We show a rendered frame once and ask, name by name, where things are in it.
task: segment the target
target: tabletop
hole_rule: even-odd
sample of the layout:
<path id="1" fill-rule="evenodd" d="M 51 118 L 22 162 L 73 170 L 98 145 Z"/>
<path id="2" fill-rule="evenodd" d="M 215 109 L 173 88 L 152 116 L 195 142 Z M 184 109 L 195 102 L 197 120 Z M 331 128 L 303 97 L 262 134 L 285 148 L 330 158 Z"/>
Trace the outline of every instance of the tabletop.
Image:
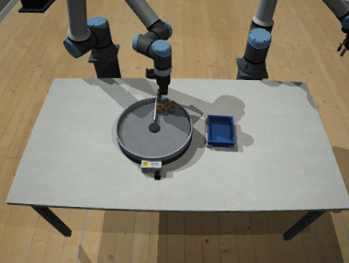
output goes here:
<path id="1" fill-rule="evenodd" d="M 133 211 L 349 209 L 332 147 L 305 83 L 172 79 L 193 122 L 186 153 L 143 174 L 117 141 L 119 115 L 156 97 L 146 79 L 54 79 L 6 203 Z M 208 115 L 233 116 L 236 145 L 209 148 Z"/>

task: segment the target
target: brown object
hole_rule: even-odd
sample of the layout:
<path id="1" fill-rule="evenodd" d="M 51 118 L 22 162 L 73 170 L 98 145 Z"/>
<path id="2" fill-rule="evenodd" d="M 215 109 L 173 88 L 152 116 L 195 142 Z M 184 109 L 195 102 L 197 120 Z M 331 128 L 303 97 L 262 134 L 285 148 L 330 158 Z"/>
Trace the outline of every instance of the brown object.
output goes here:
<path id="1" fill-rule="evenodd" d="M 164 111 L 164 112 L 168 112 L 168 107 L 169 107 L 168 102 L 164 103 L 164 104 L 163 104 L 163 111 Z"/>
<path id="2" fill-rule="evenodd" d="M 159 114 L 163 112 L 163 104 L 156 105 L 156 112 Z"/>

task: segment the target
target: blue plastic tray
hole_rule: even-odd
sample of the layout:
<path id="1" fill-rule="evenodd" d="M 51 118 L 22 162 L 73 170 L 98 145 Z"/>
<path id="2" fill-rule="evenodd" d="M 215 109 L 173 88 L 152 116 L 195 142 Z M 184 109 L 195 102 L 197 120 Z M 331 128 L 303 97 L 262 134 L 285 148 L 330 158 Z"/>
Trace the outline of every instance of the blue plastic tray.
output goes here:
<path id="1" fill-rule="evenodd" d="M 208 115 L 208 145 L 229 147 L 235 144 L 234 118 Z"/>

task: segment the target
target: black table leg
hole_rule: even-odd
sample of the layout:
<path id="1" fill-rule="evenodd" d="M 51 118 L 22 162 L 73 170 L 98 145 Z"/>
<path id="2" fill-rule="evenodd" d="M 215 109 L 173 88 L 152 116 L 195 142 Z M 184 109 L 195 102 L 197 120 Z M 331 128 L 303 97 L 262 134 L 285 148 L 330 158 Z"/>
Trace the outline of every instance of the black table leg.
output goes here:
<path id="1" fill-rule="evenodd" d="M 297 234 L 307 228 L 308 225 L 317 220 L 326 211 L 307 212 L 297 223 L 284 233 L 284 240 L 291 240 Z"/>
<path id="2" fill-rule="evenodd" d="M 31 207 L 64 236 L 72 236 L 72 230 L 70 230 L 69 227 L 66 226 L 65 223 L 63 223 L 48 207 L 36 205 Z"/>

